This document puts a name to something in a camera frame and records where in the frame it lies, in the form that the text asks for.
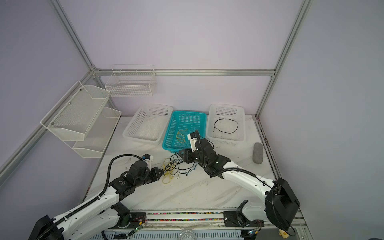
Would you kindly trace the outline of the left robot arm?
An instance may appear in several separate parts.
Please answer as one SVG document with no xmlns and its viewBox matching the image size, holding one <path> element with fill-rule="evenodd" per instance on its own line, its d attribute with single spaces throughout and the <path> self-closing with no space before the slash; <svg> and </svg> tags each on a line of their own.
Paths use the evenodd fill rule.
<svg viewBox="0 0 384 240">
<path fill-rule="evenodd" d="M 114 180 L 110 179 L 113 161 L 108 165 L 107 179 L 102 191 L 77 207 L 54 218 L 39 219 L 29 238 L 31 240 L 85 240 L 109 228 L 139 225 L 144 217 L 134 218 L 122 200 L 136 188 L 157 182 L 164 174 L 162 169 L 149 168 L 153 156 L 145 154 L 130 169 Z"/>
</svg>

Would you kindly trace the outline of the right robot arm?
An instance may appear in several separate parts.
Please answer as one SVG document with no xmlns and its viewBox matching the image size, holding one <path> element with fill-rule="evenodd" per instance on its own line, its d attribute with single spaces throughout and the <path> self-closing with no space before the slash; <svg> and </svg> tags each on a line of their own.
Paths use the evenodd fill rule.
<svg viewBox="0 0 384 240">
<path fill-rule="evenodd" d="M 197 163 L 210 178 L 233 182 L 265 202 L 267 219 L 278 229 L 288 232 L 301 206 L 289 183 L 279 178 L 267 179 L 246 170 L 230 158 L 219 155 L 205 139 L 191 140 L 191 147 L 180 150 L 185 163 Z"/>
</svg>

